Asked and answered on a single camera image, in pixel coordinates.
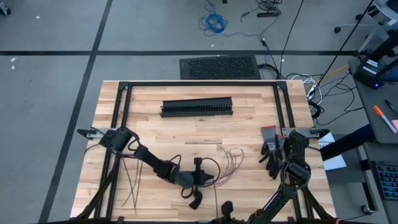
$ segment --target white cable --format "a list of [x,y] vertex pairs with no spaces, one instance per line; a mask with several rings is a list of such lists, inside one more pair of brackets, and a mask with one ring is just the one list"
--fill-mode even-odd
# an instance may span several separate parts
[[[310,76],[310,75],[308,75],[308,74],[301,74],[301,75],[295,75],[295,76],[293,76],[292,78],[291,78],[291,80],[293,80],[295,77],[299,77],[299,76],[305,76],[305,77],[308,77],[308,78],[306,78],[303,82],[304,82],[304,84],[309,84],[309,83],[316,83],[316,81]],[[320,101],[317,103],[317,105],[320,105],[321,103],[322,103],[322,92],[321,92],[321,89],[320,88],[318,88],[318,91],[319,91],[319,96],[320,96]]]

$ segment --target black frame rail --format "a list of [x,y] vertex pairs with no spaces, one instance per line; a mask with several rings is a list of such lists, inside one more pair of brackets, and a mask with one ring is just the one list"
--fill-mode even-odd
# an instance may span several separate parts
[[[289,120],[289,126],[291,128],[295,127],[292,106],[290,104],[289,91],[287,90],[287,84],[285,81],[273,81],[273,82],[261,82],[261,81],[258,81],[258,82],[245,82],[245,81],[238,81],[238,82],[232,82],[232,81],[156,82],[156,81],[154,81],[154,82],[119,82],[118,92],[116,95],[116,102],[115,102],[114,110],[113,110],[111,128],[116,128],[116,126],[117,126],[120,103],[121,103],[121,96],[122,96],[122,92],[124,90],[126,90],[127,93],[126,93],[126,100],[124,102],[121,127],[126,127],[127,116],[129,113],[129,106],[130,106],[130,102],[131,102],[131,94],[132,94],[132,89],[134,86],[271,86],[274,89],[275,103],[276,103],[276,108],[277,108],[279,126],[280,126],[281,130],[282,130],[282,128],[286,128],[286,127],[285,127],[285,120],[284,120],[283,111],[282,111],[282,105],[280,103],[279,90],[282,90],[282,92],[284,94],[284,100],[285,100],[285,105],[286,105],[286,110],[287,110],[287,117]],[[103,182],[106,179],[106,176],[108,174],[110,160],[111,160],[111,153],[109,151],[106,151],[105,158],[104,158],[104,164],[103,164],[103,170],[102,170],[102,174],[101,174],[101,180],[99,183],[100,186],[103,184]],[[120,165],[120,158],[117,157],[114,160],[113,166],[116,166],[116,168],[119,169],[119,165]],[[110,191],[109,191],[109,195],[108,195],[109,200],[108,200],[108,204],[106,207],[106,218],[112,217],[117,182],[118,182],[118,177],[116,176],[116,178],[111,183],[111,187],[110,187]],[[313,218],[313,210],[312,210],[310,204],[307,203],[307,201],[305,201],[305,202],[306,202],[305,205],[306,205],[306,209],[307,209],[307,215],[309,218]],[[293,198],[293,205],[294,205],[296,218],[302,218],[302,213],[301,213],[301,209],[300,209],[300,201],[299,201],[298,195],[296,195]],[[95,208],[94,218],[100,217],[101,208],[102,208],[102,199],[99,201],[99,203],[97,204],[97,206]]]

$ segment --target desk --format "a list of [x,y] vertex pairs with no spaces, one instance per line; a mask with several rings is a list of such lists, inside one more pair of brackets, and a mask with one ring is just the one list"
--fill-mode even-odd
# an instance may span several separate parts
[[[348,61],[351,74],[356,72],[360,64],[358,58]],[[398,119],[398,114],[393,112],[384,101],[388,100],[393,105],[398,105],[397,85],[385,84],[378,90],[373,90],[357,80],[354,81],[369,124],[324,147],[322,149],[324,159],[340,155],[342,152],[360,146],[364,142],[377,141],[381,144],[398,144],[398,134],[394,134],[373,109],[374,105],[378,105],[389,120]]]
[[[181,81],[174,83],[193,83]],[[230,200],[234,203],[232,215],[238,219],[247,220],[249,215],[258,208],[262,208],[273,196],[279,186],[279,179],[272,180],[265,164],[259,164],[261,146],[264,142],[261,136],[262,126],[277,126],[280,134],[279,116],[275,106],[275,92],[280,93],[284,123],[287,122],[287,110],[282,90],[271,86],[241,86],[240,83],[259,83],[274,81],[228,81],[233,86],[134,86],[129,98],[129,111],[126,126],[135,131],[141,143],[160,159],[171,159],[176,154],[182,155],[181,170],[194,170],[194,157],[212,157],[225,164],[226,150],[244,149],[245,157],[241,167],[226,184],[217,188],[217,208],[221,216],[221,205]],[[307,98],[301,81],[286,81],[283,83],[288,90],[294,123],[298,127],[312,127],[313,122],[308,109]],[[97,128],[110,127],[113,117],[114,104],[118,92],[118,81],[103,82],[95,112],[93,126]],[[194,98],[212,98],[232,96],[233,116],[161,118],[160,106],[163,100],[181,100]],[[125,103],[125,95],[121,97],[121,105]],[[117,127],[122,124],[118,116]],[[88,146],[98,140],[89,141]],[[78,215],[92,196],[96,193],[101,177],[105,149],[101,146],[90,149],[85,156],[80,180],[76,190],[76,197],[71,217]],[[335,216],[333,202],[330,195],[328,181],[321,155],[313,149],[306,150],[306,161],[312,168],[312,178],[309,189],[330,214]],[[127,169],[134,181],[137,162],[126,159]],[[217,168],[211,162],[203,161],[202,169],[210,174],[217,174]],[[153,173],[152,169],[144,164],[142,169],[141,186],[136,214],[132,207],[131,198],[122,206],[129,194],[130,186],[123,164],[119,168],[119,177],[112,219],[124,216],[126,220],[168,220],[192,221],[211,220],[216,218],[214,189],[201,188],[203,200],[197,210],[192,210],[188,204],[192,198],[183,199],[180,195],[181,187],[167,183]],[[101,217],[104,217],[108,196],[104,196]],[[305,213],[304,202],[301,198],[302,213]],[[292,201],[290,201],[274,220],[286,221],[288,216],[294,216]]]

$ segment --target marker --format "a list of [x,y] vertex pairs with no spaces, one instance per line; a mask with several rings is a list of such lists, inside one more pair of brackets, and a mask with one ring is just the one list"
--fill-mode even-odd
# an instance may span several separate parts
[[380,108],[376,105],[373,106],[373,109],[375,110],[375,112],[377,113],[377,115],[379,115],[384,122],[386,122],[386,124],[388,125],[388,127],[391,129],[391,131],[396,134],[397,130],[392,126],[392,124],[390,123],[390,121],[386,118],[386,116],[383,114],[383,112],[380,110]]
[[396,109],[394,108],[394,106],[392,105],[392,103],[390,103],[390,101],[388,101],[388,100],[385,100],[385,101],[386,101],[387,105],[388,105],[395,113],[398,114],[398,112],[396,111]]

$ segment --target wooden table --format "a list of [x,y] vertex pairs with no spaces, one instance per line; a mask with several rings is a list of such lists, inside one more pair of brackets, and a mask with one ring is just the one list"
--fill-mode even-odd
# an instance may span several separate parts
[[[93,121],[94,127],[110,127],[118,83],[118,81],[103,82]],[[286,83],[296,127],[312,127],[313,122],[303,83],[301,81],[286,81]],[[280,91],[285,124],[289,126],[281,93]],[[163,100],[222,96],[232,96],[233,116],[187,118],[161,118],[159,116]],[[124,104],[123,99],[125,96],[122,96],[121,105]],[[119,114],[122,113],[123,107],[121,106]],[[252,212],[267,203],[280,184],[279,178],[272,180],[269,177],[264,163],[258,163],[262,157],[260,150],[264,142],[261,136],[261,127],[272,125],[277,126],[277,132],[280,134],[274,92],[268,86],[135,86],[132,89],[127,119],[127,127],[136,132],[141,138],[141,143],[160,159],[167,160],[176,154],[181,154],[181,170],[194,170],[194,157],[212,157],[223,167],[226,159],[220,146],[226,150],[243,149],[242,165],[229,182],[217,188],[216,196],[219,216],[221,216],[221,205],[230,200],[234,203],[233,217],[245,220]],[[88,146],[92,146],[98,141],[99,139],[89,141]],[[313,147],[318,147],[316,141],[311,144]],[[105,152],[105,148],[96,146],[86,153],[71,217],[78,215],[96,193]],[[312,168],[309,189],[325,210],[334,216],[335,210],[319,151],[307,149],[306,161]],[[134,159],[126,159],[126,164],[134,182],[137,162]],[[204,162],[202,169],[214,175],[217,175],[218,172],[211,161]],[[213,188],[201,188],[202,203],[197,210],[192,210],[188,204],[193,198],[183,199],[180,195],[181,187],[179,185],[159,179],[146,164],[142,168],[136,211],[133,209],[131,197],[122,206],[129,192],[130,185],[121,163],[113,219],[117,219],[118,216],[124,216],[126,220],[146,221],[211,220],[216,218]],[[101,210],[102,217],[105,214],[107,201],[108,196],[105,193]],[[305,204],[302,198],[300,204],[305,217]],[[286,221],[288,216],[294,216],[291,201],[274,218],[274,221]]]

